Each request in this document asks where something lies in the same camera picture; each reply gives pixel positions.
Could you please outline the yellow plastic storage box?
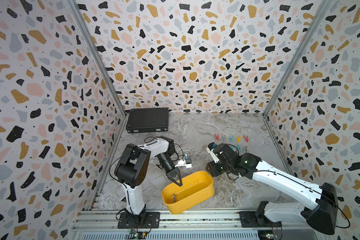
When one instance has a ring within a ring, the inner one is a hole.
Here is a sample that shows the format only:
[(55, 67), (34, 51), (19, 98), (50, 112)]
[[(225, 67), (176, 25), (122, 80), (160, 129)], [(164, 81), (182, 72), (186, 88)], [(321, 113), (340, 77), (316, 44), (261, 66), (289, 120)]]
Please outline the yellow plastic storage box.
[[(162, 199), (171, 214), (180, 214), (215, 194), (214, 179), (205, 171), (192, 173), (182, 179), (183, 185), (179, 187), (174, 183), (162, 190)], [(173, 203), (173, 194), (177, 201)]]

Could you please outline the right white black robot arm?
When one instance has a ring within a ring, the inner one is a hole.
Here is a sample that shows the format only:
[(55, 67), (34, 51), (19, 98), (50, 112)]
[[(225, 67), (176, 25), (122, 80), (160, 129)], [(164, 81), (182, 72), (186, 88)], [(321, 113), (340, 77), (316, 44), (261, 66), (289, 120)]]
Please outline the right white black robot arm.
[(233, 174), (267, 184), (292, 197), (294, 203), (276, 204), (262, 201), (256, 212), (261, 225), (270, 222), (306, 223), (326, 235), (334, 235), (338, 215), (338, 199), (333, 185), (317, 185), (281, 171), (255, 155), (239, 155), (232, 149), (212, 149), (213, 161), (206, 169), (213, 176)]

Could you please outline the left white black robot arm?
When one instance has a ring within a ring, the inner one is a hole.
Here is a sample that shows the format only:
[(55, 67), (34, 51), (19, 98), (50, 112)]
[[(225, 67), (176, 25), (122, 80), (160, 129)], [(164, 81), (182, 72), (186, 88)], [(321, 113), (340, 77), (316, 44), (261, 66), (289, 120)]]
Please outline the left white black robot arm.
[(128, 144), (114, 170), (116, 180), (125, 190), (126, 215), (137, 226), (146, 220), (146, 204), (143, 200), (141, 184), (148, 172), (151, 157), (156, 157), (164, 169), (167, 178), (181, 187), (182, 177), (180, 170), (175, 166), (171, 156), (176, 152), (174, 140), (159, 136), (144, 145)]

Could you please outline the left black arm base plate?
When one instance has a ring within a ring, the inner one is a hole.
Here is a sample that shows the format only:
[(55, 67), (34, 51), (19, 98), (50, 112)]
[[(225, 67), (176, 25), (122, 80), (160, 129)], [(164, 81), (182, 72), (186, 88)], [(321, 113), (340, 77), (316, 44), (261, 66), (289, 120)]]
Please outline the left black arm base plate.
[(133, 215), (126, 211), (119, 217), (118, 229), (158, 229), (160, 215), (160, 212), (142, 212)]

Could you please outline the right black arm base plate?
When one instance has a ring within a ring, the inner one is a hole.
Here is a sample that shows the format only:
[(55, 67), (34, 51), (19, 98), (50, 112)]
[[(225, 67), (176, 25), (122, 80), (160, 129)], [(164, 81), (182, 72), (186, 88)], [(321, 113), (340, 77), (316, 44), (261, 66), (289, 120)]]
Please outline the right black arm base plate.
[(263, 215), (257, 215), (256, 211), (241, 211), (239, 212), (239, 219), (242, 228), (272, 228), (281, 227), (281, 222), (271, 222)]

